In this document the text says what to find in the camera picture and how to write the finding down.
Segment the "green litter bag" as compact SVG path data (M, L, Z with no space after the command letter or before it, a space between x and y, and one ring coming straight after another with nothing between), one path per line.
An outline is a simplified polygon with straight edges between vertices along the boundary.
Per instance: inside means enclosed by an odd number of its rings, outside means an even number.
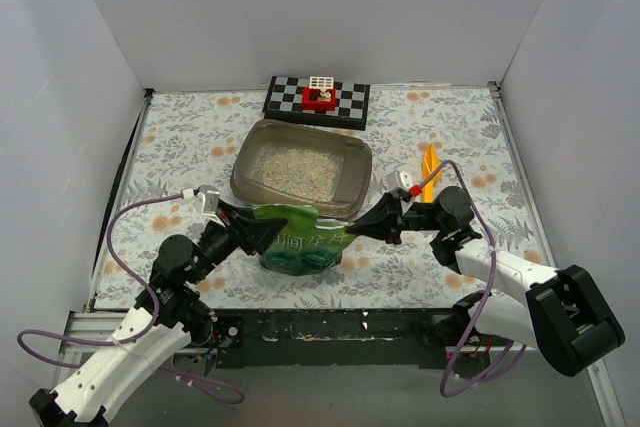
M356 239L347 232L348 222L321 218L313 206L264 204L252 208L257 220L284 218L280 231L264 254L260 265L270 271L291 275L313 275L336 267L342 253Z

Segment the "yellow plastic litter scoop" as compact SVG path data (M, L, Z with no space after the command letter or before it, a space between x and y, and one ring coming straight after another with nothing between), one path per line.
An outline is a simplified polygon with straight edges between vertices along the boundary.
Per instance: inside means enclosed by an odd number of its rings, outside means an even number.
M423 187L422 197L425 203L432 203L434 200L434 189L436 183L440 180L441 174L433 174L433 172L440 166L440 160L437 154L436 146L433 143L427 145L423 160L422 160L422 174L423 179L430 178L430 181Z

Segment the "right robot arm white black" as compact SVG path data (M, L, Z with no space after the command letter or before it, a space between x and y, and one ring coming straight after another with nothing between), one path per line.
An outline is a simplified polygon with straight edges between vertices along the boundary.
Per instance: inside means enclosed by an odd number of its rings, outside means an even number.
M457 186L431 203L412 203L408 193L385 193L348 233L399 244L404 231L432 231L435 259L485 282L492 294L469 296L455 306L454 336L475 344L498 336L538 350L559 373L573 377L625 342L622 326L582 267L556 269L495 249L473 230L472 201Z

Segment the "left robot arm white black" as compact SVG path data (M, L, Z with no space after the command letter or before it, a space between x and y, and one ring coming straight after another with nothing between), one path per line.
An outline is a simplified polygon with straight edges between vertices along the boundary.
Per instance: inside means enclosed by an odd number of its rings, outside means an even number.
M177 351L205 345L213 315L194 287L236 250L263 254L287 224L220 202L198 241L176 234L160 245L134 305L95 352L29 406L41 426L106 426L142 383Z

